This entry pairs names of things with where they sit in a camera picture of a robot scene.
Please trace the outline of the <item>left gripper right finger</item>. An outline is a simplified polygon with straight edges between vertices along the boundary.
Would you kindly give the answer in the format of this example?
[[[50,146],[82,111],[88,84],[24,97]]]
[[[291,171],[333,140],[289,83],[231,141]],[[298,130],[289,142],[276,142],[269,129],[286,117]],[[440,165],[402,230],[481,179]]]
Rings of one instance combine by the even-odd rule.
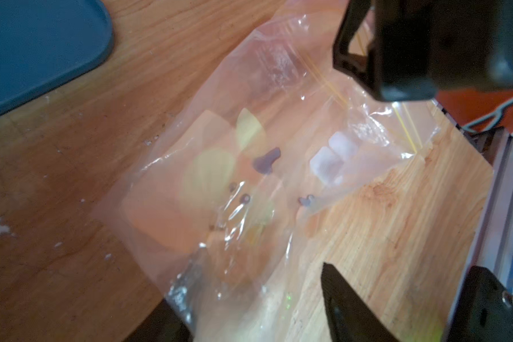
[[[332,264],[322,266],[321,289],[332,341],[397,340]]]

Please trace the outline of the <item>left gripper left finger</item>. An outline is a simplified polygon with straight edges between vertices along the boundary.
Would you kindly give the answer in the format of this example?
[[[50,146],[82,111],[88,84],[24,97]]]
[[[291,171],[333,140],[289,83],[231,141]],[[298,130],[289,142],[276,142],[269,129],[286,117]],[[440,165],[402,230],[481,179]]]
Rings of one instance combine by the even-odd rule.
[[[162,300],[124,341],[189,342],[192,334],[168,302]]]

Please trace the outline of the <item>blue plastic tray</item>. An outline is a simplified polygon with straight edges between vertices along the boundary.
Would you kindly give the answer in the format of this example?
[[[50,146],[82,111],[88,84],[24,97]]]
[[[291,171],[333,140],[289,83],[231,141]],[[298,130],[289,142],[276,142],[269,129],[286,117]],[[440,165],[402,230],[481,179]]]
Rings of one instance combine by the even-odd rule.
[[[102,1],[0,1],[0,116],[98,67],[113,46]]]

